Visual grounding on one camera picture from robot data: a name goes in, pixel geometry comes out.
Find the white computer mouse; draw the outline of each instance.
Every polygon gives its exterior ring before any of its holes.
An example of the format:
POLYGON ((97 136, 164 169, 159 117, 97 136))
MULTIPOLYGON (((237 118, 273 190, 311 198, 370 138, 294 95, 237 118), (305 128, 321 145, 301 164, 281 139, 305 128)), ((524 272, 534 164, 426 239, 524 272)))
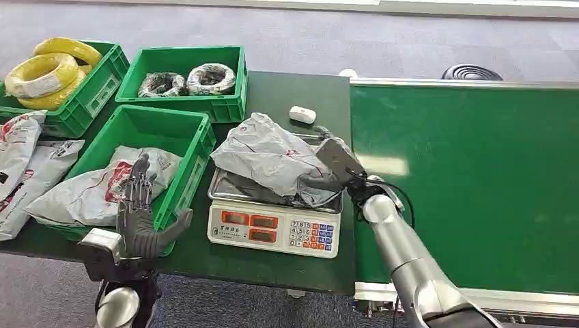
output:
POLYGON ((312 124, 315 121, 315 112, 304 107, 293 106, 289 110, 289 118, 305 124, 312 124))
POLYGON ((346 68, 345 70, 342 70, 338 75, 340 77, 358 77, 358 73, 356 73, 356 71, 351 68, 346 68))

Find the digital weighing scale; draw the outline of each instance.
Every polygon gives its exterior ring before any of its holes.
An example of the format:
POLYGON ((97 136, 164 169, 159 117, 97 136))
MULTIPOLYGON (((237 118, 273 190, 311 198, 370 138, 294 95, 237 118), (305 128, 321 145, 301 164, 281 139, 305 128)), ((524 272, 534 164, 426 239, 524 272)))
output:
MULTIPOLYGON (((314 136, 299 137, 319 143, 314 136)), ((208 195, 212 243, 319 258, 338 253, 342 194, 316 209, 299 207, 251 179, 217 168, 208 195)))

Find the yellow cable coil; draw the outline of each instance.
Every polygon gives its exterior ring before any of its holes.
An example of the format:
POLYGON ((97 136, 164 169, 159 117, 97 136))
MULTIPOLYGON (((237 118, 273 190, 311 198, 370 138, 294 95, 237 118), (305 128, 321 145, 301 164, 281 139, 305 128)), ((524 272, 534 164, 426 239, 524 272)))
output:
POLYGON ((54 111, 64 103, 68 96, 73 93, 73 91, 78 87, 81 82, 85 79, 86 74, 82 70, 77 70, 76 79, 69 84, 64 89, 46 96, 44 98, 37 99, 18 99, 20 104, 28 109, 41 110, 47 109, 49 111, 54 111))
POLYGON ((88 75, 90 73, 90 71, 92 70, 92 66, 82 65, 82 66, 79 66, 79 70, 82 70, 86 75, 88 75))
POLYGON ((34 48, 34 55, 46 53, 67 53, 92 67, 102 59, 102 55, 92 46, 69 38, 51 38, 34 48))
POLYGON ((28 59, 4 79, 6 92, 17 98, 41 98, 71 84, 79 66, 71 55, 51 53, 28 59))

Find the scale keypad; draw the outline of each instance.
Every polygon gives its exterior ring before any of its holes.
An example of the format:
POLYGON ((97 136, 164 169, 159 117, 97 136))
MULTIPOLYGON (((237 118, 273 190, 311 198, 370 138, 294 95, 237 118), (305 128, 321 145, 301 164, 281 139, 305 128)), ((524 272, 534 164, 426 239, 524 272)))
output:
POLYGON ((289 227, 289 246, 332 251, 333 224, 293 220, 289 227))

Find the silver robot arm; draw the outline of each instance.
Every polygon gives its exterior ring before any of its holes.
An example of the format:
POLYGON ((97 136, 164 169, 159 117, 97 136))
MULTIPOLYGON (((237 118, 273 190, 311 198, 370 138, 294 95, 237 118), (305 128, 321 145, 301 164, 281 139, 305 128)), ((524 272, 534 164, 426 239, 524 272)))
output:
POLYGON ((412 328, 497 328, 498 321, 471 303, 436 264, 416 232, 402 218, 404 205, 378 176, 364 167, 343 141, 324 133, 316 157, 331 179, 307 179, 309 186, 346 188, 372 227, 382 259, 412 328))
POLYGON ((372 195, 361 208, 374 231, 410 327, 501 327, 495 318, 471 303, 442 272, 414 229, 400 215, 401 203, 395 194, 388 187, 383 189, 386 193, 372 195))

